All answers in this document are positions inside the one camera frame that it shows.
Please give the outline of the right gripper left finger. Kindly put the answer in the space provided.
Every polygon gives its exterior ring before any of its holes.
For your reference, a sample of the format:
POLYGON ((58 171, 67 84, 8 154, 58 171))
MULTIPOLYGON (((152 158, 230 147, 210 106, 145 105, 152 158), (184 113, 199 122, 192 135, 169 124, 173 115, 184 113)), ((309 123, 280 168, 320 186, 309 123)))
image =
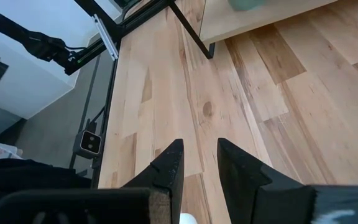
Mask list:
POLYGON ((141 173, 116 189, 40 189, 0 200, 0 223, 178 223, 183 140, 174 140, 141 173))

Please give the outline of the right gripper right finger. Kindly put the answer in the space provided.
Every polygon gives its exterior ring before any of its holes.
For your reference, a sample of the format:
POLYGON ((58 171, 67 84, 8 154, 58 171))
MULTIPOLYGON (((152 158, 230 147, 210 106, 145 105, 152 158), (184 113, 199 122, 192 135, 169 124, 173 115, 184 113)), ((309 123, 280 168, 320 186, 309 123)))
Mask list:
POLYGON ((302 184, 225 138, 217 155, 232 223, 358 223, 358 185, 302 184))

